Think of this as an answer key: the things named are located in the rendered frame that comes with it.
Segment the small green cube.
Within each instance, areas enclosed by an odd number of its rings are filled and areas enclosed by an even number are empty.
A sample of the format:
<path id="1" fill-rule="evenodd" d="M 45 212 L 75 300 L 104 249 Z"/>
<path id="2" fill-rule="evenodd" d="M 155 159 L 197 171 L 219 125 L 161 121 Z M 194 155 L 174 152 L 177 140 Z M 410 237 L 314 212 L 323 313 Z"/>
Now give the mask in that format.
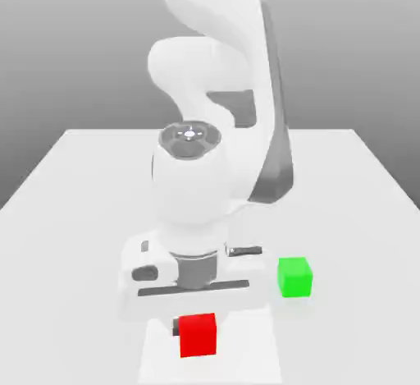
<path id="1" fill-rule="evenodd" d="M 279 258 L 277 283 L 285 298 L 310 297 L 313 271 L 304 257 Z"/>

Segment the small red cube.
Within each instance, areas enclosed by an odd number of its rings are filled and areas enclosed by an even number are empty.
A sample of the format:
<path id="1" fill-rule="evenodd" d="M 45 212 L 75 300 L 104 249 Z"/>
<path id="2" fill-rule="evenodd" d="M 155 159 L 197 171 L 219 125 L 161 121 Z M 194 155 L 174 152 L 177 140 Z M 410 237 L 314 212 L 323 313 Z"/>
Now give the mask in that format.
<path id="1" fill-rule="evenodd" d="M 214 313 L 179 317 L 180 357 L 215 355 L 217 322 Z"/>

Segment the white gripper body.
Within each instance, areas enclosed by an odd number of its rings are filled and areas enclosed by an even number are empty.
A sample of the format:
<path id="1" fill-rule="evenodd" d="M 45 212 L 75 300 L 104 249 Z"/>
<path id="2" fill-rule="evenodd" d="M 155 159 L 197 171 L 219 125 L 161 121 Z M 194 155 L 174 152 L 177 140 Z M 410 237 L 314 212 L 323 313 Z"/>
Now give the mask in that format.
<path id="1" fill-rule="evenodd" d="M 228 314 L 258 309 L 268 301 L 263 284 L 251 280 L 214 282 L 189 290 L 173 282 L 119 279 L 116 285 L 119 315 L 125 321 L 177 318 L 190 314 Z"/>

